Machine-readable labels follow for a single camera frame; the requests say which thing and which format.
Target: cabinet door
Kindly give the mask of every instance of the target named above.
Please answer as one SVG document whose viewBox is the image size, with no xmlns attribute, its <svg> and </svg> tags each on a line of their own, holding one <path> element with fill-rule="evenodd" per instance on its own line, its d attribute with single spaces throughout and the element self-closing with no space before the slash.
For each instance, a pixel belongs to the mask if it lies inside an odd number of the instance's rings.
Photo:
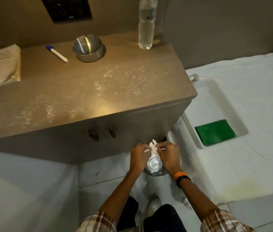
<svg viewBox="0 0 273 232">
<path fill-rule="evenodd" d="M 68 164 L 81 164 L 117 153 L 92 120 L 1 138 L 0 152 Z"/>
<path fill-rule="evenodd" d="M 191 101 L 148 109 L 130 114 L 112 114 L 96 119 L 105 135 L 121 152 L 138 143 L 160 142 Z"/>
</svg>

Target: pen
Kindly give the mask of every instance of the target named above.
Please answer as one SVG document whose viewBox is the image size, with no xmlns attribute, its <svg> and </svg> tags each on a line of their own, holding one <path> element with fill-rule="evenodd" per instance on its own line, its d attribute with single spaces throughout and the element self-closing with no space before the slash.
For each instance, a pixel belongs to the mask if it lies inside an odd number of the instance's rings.
<svg viewBox="0 0 273 232">
<path fill-rule="evenodd" d="M 61 54 L 59 54 L 52 46 L 46 45 L 46 49 L 48 49 L 53 54 L 57 55 L 63 62 L 65 63 L 68 62 L 68 60 L 65 57 L 63 57 Z"/>
</svg>

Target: black pants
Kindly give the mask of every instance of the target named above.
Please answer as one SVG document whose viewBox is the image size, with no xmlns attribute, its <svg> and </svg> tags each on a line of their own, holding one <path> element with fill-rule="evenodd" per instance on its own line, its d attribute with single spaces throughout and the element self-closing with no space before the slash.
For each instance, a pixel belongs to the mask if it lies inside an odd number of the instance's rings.
<svg viewBox="0 0 273 232">
<path fill-rule="evenodd" d="M 129 196 L 123 212 L 119 218 L 117 231 L 135 227 L 135 215 L 139 204 Z M 165 204 L 155 211 L 154 215 L 144 220 L 144 232 L 186 232 L 185 227 L 172 205 Z"/>
</svg>

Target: white bedsheet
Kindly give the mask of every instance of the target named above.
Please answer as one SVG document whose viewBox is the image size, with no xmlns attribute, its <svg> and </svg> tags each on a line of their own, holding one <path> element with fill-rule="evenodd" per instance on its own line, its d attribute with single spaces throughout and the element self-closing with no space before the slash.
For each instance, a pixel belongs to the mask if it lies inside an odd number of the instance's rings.
<svg viewBox="0 0 273 232">
<path fill-rule="evenodd" d="M 273 53 L 186 72 L 213 78 L 249 130 L 245 136 L 198 149 L 183 120 L 177 122 L 174 135 L 183 139 L 182 158 L 197 170 L 199 184 L 215 203 L 273 194 Z"/>
</svg>

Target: stainless steel ashtray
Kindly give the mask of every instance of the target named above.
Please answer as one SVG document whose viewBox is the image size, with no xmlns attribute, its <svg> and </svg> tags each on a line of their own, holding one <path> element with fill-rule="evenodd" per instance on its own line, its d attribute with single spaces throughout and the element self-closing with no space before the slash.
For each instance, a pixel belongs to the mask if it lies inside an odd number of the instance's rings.
<svg viewBox="0 0 273 232">
<path fill-rule="evenodd" d="M 94 35 L 78 37 L 72 49 L 80 61 L 87 63 L 99 60 L 105 52 L 101 39 Z"/>
<path fill-rule="evenodd" d="M 167 175 L 168 172 L 164 168 L 160 157 L 156 155 L 151 155 L 147 161 L 145 172 L 153 177 L 159 177 Z"/>
</svg>

